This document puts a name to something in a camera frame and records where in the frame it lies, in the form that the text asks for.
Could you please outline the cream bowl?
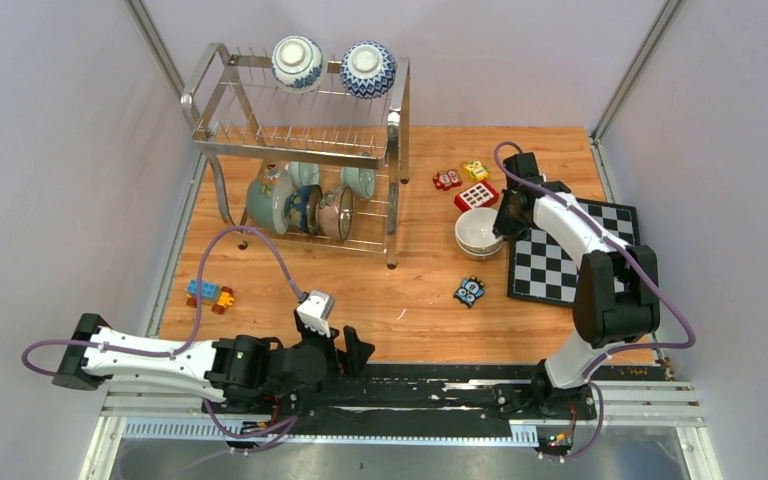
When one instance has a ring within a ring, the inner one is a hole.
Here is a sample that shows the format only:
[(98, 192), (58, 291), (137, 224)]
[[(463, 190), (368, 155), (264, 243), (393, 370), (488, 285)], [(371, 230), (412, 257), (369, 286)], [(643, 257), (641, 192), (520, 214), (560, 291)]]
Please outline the cream bowl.
[(474, 254), (497, 251), (503, 238), (494, 233), (497, 211), (489, 207), (463, 212), (455, 222), (454, 232), (458, 244)]
[(485, 261), (492, 257), (494, 257), (497, 253), (499, 253), (502, 250), (502, 247), (504, 246), (503, 243), (500, 243), (496, 245), (493, 249), (488, 250), (486, 252), (473, 252), (470, 249), (466, 248), (463, 244), (458, 243), (458, 247), (462, 254), (470, 259), (475, 261)]

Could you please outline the pink brown bowl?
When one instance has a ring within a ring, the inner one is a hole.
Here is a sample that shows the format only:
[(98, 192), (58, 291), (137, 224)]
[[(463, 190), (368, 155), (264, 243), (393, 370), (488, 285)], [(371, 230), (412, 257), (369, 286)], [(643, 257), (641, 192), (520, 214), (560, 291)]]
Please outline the pink brown bowl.
[(337, 241), (348, 239), (354, 211), (353, 192), (345, 185), (327, 190), (318, 202), (318, 221), (324, 235)]

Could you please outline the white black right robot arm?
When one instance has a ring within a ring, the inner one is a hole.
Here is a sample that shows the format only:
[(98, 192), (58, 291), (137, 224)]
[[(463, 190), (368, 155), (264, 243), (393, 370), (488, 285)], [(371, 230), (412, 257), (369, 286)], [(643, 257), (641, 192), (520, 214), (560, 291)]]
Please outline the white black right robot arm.
[(556, 417), (576, 402), (612, 349), (632, 344), (660, 324), (653, 288), (657, 257), (607, 231), (558, 183), (551, 189), (505, 189), (493, 224), (496, 235), (518, 241), (531, 229), (545, 231), (574, 261), (577, 285), (574, 330), (540, 361), (531, 380), (529, 405)]

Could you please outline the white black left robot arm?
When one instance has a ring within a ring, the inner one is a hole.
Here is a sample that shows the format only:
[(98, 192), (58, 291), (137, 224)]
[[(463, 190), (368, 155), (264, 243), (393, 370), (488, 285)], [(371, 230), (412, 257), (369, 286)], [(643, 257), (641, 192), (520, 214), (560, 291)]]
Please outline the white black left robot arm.
[(196, 341), (181, 353), (178, 343), (125, 335), (97, 314), (83, 315), (53, 375), (56, 386), (92, 391), (105, 381), (128, 381), (258, 411), (277, 399), (320, 386), (326, 379), (363, 371), (375, 351), (354, 328), (324, 332), (313, 317), (295, 311), (301, 339), (286, 347), (271, 337), (238, 335)]

